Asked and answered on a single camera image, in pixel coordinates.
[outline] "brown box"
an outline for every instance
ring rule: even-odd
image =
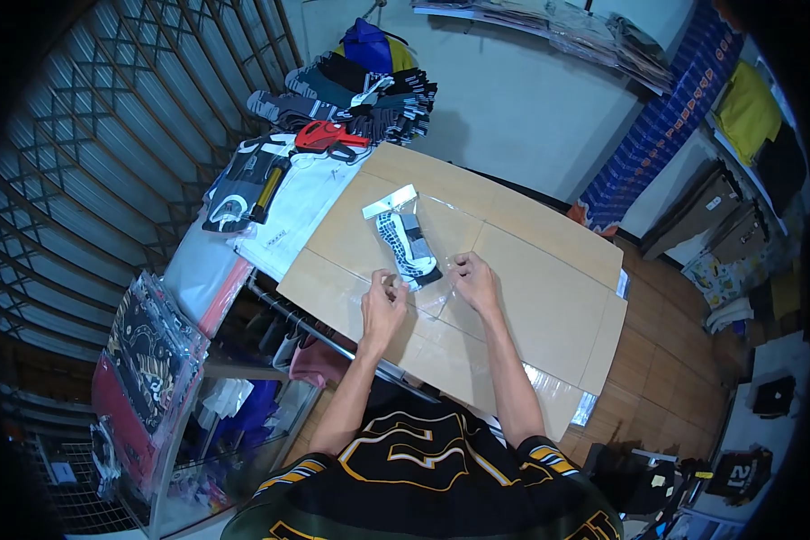
[[[495,269],[522,361],[551,376],[538,374],[535,385],[548,435],[560,439],[582,392],[600,394],[627,307],[615,293],[623,253],[567,217],[464,169],[382,144],[277,290],[359,340],[360,297],[371,272],[391,261],[361,209],[408,184],[420,194],[421,226],[432,231],[436,255],[474,250]],[[495,414],[479,318],[458,297],[435,301],[443,287],[434,283],[410,298],[409,318],[384,358]]]

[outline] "white label card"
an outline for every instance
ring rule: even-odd
[[[708,204],[706,204],[706,205],[705,205],[705,208],[707,208],[708,210],[713,210],[713,209],[714,209],[714,208],[716,208],[716,207],[717,207],[717,205],[718,205],[718,204],[720,204],[720,202],[722,202],[722,201],[723,201],[723,200],[720,198],[720,196],[719,196],[719,195],[717,195],[716,197],[714,197],[714,198],[711,200],[711,202],[709,202]]]

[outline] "packaged sock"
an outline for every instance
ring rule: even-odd
[[[392,252],[396,271],[411,292],[438,282],[444,276],[439,259],[420,226],[419,208],[417,192],[413,185],[408,185],[363,209],[364,219],[371,222],[379,244]],[[421,297],[421,303],[443,303],[450,292],[449,285],[433,286],[428,295]]]

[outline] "hanging clothes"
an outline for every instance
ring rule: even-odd
[[[710,2],[699,2],[671,64],[671,95],[653,98],[567,216],[613,236],[627,209],[669,163],[711,108],[744,44]]]
[[[774,142],[765,141],[756,159],[756,172],[768,192],[774,212],[782,218],[789,200],[801,190],[807,179],[807,162],[798,139],[788,124],[780,125]]]

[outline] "black jersey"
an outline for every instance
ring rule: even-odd
[[[223,540],[551,538],[619,540],[617,513],[549,439],[503,446],[453,402],[367,414],[337,458],[274,472]]]

